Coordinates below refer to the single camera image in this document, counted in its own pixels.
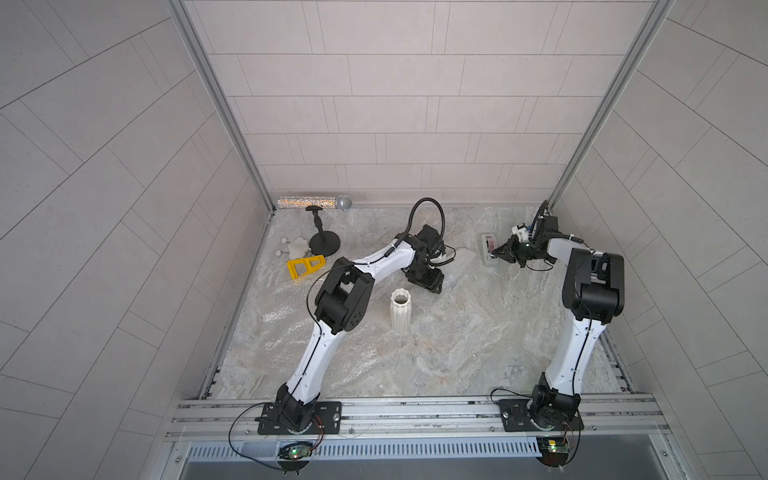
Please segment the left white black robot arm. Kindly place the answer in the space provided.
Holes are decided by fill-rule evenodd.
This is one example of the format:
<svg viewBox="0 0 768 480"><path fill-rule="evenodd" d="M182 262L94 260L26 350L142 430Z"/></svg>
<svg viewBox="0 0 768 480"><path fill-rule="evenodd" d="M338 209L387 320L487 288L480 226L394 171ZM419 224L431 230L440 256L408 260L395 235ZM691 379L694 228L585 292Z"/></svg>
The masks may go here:
<svg viewBox="0 0 768 480"><path fill-rule="evenodd" d="M296 433L308 428L331 360L365 316L375 283L402 271L409 282L439 293L444 275L433 260L445 250L440 236L421 232L360 259L336 260L310 309L314 326L309 343L293 375L278 389L270 420Z"/></svg>

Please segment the white ribbed ceramic vase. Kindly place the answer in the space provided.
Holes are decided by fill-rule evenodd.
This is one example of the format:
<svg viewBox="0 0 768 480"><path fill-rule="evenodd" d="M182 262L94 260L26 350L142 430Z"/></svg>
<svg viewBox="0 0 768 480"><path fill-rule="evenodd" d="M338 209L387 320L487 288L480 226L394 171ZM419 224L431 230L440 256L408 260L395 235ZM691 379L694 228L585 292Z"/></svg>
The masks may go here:
<svg viewBox="0 0 768 480"><path fill-rule="evenodd" d="M390 321L397 333L407 333L411 326L412 297L408 290L398 288L391 294Z"/></svg>

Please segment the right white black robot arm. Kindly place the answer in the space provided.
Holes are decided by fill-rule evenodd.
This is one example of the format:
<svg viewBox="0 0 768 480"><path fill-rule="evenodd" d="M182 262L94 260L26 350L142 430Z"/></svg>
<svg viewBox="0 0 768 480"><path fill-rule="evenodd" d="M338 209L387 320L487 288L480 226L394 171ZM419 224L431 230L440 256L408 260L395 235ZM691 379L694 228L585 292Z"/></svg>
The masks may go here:
<svg viewBox="0 0 768 480"><path fill-rule="evenodd" d="M597 341L624 310L624 258L593 250L560 233L526 241L515 235L492 255L522 267L534 259L556 260L566 266L561 292L566 317L561 338L528 403L529 416L537 428L548 431L565 427L577 414L583 376Z"/></svg>

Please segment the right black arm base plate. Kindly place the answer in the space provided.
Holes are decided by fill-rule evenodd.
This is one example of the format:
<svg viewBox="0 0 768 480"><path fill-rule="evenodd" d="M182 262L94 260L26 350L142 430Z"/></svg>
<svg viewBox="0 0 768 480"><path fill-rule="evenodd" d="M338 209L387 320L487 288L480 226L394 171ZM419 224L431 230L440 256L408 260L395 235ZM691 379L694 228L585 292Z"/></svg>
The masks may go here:
<svg viewBox="0 0 768 480"><path fill-rule="evenodd" d="M575 432L584 429L583 421L577 414L568 417L566 413L550 407L542 407L531 414L531 403L526 398L495 400L505 432L557 432L563 431L565 426Z"/></svg>

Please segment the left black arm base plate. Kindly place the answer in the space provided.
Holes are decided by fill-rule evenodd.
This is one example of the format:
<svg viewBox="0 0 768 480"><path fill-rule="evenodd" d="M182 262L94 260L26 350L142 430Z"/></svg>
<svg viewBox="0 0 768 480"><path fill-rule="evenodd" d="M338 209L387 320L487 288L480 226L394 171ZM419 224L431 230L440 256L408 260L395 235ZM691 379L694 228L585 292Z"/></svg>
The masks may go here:
<svg viewBox="0 0 768 480"><path fill-rule="evenodd" d="M259 435L338 434L341 402L315 402L313 405L283 406L267 403L257 418Z"/></svg>

